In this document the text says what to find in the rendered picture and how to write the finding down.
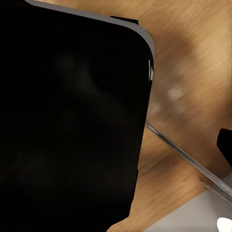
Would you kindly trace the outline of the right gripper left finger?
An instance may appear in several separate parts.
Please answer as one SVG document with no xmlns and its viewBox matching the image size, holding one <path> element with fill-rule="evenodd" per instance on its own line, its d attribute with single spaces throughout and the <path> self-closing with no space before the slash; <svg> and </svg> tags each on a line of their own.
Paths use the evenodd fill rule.
<svg viewBox="0 0 232 232">
<path fill-rule="evenodd" d="M 0 134 L 0 187 L 25 147 L 21 129 Z"/>
</svg>

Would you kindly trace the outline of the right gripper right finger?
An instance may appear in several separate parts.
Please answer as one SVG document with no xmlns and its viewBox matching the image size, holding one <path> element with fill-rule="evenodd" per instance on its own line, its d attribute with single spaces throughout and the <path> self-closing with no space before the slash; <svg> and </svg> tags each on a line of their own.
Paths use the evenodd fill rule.
<svg viewBox="0 0 232 232">
<path fill-rule="evenodd" d="M 222 128 L 217 138 L 217 147 L 232 167 L 232 130 Z"/>
</svg>

